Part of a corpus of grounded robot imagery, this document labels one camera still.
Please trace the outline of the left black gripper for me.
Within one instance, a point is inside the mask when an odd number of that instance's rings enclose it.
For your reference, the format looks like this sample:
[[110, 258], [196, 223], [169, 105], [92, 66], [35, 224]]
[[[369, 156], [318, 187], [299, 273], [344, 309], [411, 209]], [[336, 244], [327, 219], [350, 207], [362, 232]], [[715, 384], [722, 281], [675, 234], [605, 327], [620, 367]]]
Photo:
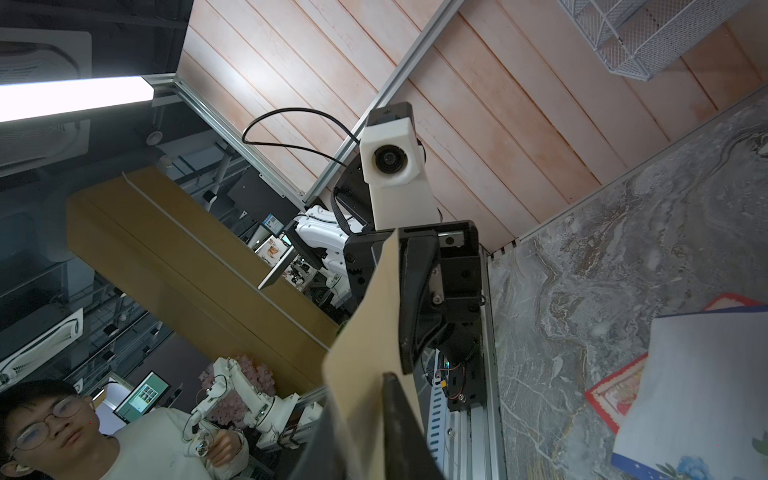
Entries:
[[[451, 411], [484, 405], [481, 313], [485, 305], [476, 226], [455, 221], [399, 229], [398, 346], [404, 375], [423, 351], [438, 351], [436, 373]], [[443, 480], [398, 377], [383, 375], [387, 480]]]

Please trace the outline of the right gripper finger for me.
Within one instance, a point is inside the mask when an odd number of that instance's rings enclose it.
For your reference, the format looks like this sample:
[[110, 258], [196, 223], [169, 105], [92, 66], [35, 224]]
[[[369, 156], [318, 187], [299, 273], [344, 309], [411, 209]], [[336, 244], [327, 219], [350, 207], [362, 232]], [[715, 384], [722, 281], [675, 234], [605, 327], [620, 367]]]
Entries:
[[350, 423], [336, 402], [330, 401], [289, 479], [362, 479], [358, 450]]

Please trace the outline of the plain kraft paper sheet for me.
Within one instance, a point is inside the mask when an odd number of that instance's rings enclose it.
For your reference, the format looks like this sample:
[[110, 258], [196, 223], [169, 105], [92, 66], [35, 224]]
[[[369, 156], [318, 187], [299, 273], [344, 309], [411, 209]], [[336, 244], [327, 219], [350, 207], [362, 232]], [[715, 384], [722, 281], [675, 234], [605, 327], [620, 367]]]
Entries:
[[394, 232], [383, 243], [363, 300], [322, 363], [334, 430], [353, 479], [385, 477], [384, 374], [397, 376], [417, 432], [424, 432], [414, 376], [402, 373], [399, 309], [399, 243]]

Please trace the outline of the red bordered paper sheet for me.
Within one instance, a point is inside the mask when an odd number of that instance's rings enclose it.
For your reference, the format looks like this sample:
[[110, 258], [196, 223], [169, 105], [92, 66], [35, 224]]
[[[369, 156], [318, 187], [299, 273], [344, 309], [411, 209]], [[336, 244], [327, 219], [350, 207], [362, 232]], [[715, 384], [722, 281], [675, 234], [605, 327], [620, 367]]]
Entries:
[[[730, 308], [763, 306], [756, 300], [725, 293], [712, 300], [704, 312]], [[584, 396], [597, 415], [617, 434], [640, 389], [642, 373], [647, 361], [645, 353], [588, 390]]]

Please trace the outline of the blue bordered white paper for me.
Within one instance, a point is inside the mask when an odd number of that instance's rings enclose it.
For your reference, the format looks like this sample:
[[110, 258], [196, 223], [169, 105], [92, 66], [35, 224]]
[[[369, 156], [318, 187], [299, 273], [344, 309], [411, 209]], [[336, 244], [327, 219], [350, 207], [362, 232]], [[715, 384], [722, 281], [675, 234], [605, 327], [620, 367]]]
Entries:
[[611, 464], [636, 479], [766, 478], [766, 307], [652, 322]]

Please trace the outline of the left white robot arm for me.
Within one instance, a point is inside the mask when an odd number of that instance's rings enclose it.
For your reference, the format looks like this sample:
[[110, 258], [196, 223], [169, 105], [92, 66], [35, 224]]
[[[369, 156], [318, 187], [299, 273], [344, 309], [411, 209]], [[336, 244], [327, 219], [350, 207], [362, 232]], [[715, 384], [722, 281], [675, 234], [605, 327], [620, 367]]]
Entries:
[[349, 284], [361, 302], [385, 242], [399, 242], [397, 341], [401, 368], [413, 373], [427, 348], [441, 352], [437, 367], [450, 411], [487, 402], [481, 318], [485, 305], [481, 245], [470, 221], [443, 222], [424, 170], [387, 176], [354, 162], [319, 206], [293, 220], [288, 237], [315, 268]]

